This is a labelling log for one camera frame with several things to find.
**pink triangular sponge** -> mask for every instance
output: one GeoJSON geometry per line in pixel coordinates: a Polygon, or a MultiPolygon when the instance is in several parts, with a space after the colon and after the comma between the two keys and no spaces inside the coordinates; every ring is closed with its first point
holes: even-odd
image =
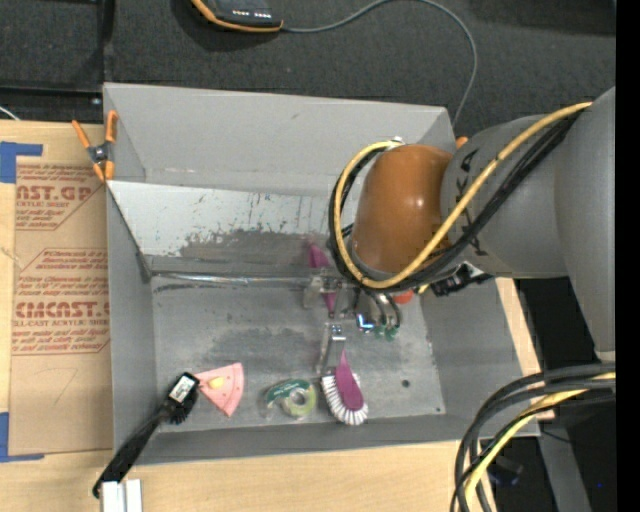
{"type": "Polygon", "coordinates": [[[234,363],[195,375],[198,386],[218,409],[231,416],[238,407],[244,391],[244,370],[242,363],[234,363]]]}

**green object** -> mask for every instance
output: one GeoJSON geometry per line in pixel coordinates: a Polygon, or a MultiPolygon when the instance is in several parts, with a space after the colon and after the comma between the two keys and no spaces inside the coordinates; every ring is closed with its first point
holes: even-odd
{"type": "Polygon", "coordinates": [[[392,327],[384,331],[384,337],[387,339],[387,341],[393,341],[396,337],[396,334],[398,334],[397,327],[392,327]]]}
{"type": "Polygon", "coordinates": [[[304,418],[315,408],[317,402],[316,389],[304,379],[289,379],[280,382],[267,391],[265,402],[268,408],[275,403],[289,416],[304,418]]]}

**black brush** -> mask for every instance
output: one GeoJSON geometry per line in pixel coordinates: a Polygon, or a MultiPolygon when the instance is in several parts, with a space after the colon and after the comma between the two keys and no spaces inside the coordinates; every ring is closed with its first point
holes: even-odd
{"type": "Polygon", "coordinates": [[[124,478],[163,421],[179,425],[187,419],[198,398],[198,384],[198,379],[187,372],[178,378],[154,415],[122,445],[102,472],[93,486],[96,498],[100,498],[102,482],[120,482],[124,478]]]}

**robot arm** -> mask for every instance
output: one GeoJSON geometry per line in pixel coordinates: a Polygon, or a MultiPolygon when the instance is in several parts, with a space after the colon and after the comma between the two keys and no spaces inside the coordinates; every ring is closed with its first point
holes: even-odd
{"type": "Polygon", "coordinates": [[[569,276],[598,357],[615,360],[615,88],[489,128],[454,155],[392,141],[381,151],[352,228],[340,226],[341,205],[373,152],[347,166],[332,196],[330,246],[346,277],[388,293],[465,263],[517,279],[569,276]]]}

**metal bracket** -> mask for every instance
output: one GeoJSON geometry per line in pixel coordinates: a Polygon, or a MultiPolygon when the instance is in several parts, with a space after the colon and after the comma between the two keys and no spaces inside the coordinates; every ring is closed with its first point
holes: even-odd
{"type": "Polygon", "coordinates": [[[329,368],[329,356],[332,353],[340,354],[344,348],[347,337],[344,335],[342,325],[326,323],[322,342],[320,344],[320,359],[316,365],[316,373],[324,375],[329,368]]]}

